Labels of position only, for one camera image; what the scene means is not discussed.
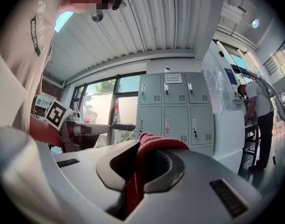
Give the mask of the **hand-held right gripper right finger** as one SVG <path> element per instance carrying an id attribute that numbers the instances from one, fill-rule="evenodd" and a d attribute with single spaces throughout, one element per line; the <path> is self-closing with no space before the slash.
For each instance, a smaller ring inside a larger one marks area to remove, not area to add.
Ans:
<path id="1" fill-rule="evenodd" d="M 129 224 L 248 223 L 260 193 L 215 159 L 189 150 L 168 149 L 185 166 L 181 179 L 168 191 L 145 194 L 128 216 Z"/>

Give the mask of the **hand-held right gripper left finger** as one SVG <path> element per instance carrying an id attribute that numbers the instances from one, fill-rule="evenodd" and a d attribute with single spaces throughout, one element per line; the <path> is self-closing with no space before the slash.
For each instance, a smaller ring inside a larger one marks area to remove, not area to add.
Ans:
<path id="1" fill-rule="evenodd" d="M 128 224 L 125 180 L 110 166 L 115 157 L 135 157 L 138 141 L 84 151 L 52 154 L 39 144 L 39 157 L 49 188 L 59 202 L 57 211 L 64 224 Z"/>

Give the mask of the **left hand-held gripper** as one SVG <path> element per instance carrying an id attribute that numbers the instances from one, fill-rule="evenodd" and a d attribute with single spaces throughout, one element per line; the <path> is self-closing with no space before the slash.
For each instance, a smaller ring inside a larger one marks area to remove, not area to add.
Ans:
<path id="1" fill-rule="evenodd" d="M 109 125 L 83 123 L 80 113 L 54 100 L 45 114 L 45 121 L 56 128 L 63 152 L 95 148 L 98 135 L 110 132 Z"/>

